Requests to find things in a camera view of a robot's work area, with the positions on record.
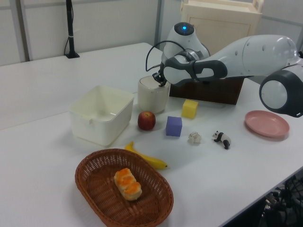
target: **purple cube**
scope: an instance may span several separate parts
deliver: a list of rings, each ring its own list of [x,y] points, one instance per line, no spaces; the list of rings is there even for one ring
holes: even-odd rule
[[[182,130],[182,118],[168,116],[166,123],[166,135],[180,137],[181,130]]]

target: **black stand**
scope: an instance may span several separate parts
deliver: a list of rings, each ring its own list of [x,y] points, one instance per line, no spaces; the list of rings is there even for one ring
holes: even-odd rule
[[[65,56],[67,58],[79,58],[80,56],[75,52],[74,46],[74,33],[72,28],[72,6],[71,0],[66,0],[66,12],[67,12],[67,26],[68,26],[68,38],[70,43],[70,52],[67,53]]]

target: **toy block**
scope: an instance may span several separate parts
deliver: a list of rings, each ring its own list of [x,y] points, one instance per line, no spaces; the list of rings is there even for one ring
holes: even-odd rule
[[[182,130],[182,118],[180,117],[167,117],[166,135],[180,137]]]
[[[198,102],[193,100],[185,100],[182,108],[182,117],[188,117],[194,119],[198,108]]]

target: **yellow cube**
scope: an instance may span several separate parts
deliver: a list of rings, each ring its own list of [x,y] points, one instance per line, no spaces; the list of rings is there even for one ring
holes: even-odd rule
[[[194,119],[198,108],[198,102],[193,100],[185,100],[182,108],[182,117],[188,117]]]

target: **white storage bin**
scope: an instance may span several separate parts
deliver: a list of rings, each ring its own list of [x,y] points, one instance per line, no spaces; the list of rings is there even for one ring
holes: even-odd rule
[[[195,27],[200,42],[213,55],[232,42],[255,35],[264,0],[183,0],[181,21]]]
[[[75,136],[110,145],[131,120],[134,95],[117,88],[96,86],[69,107]]]

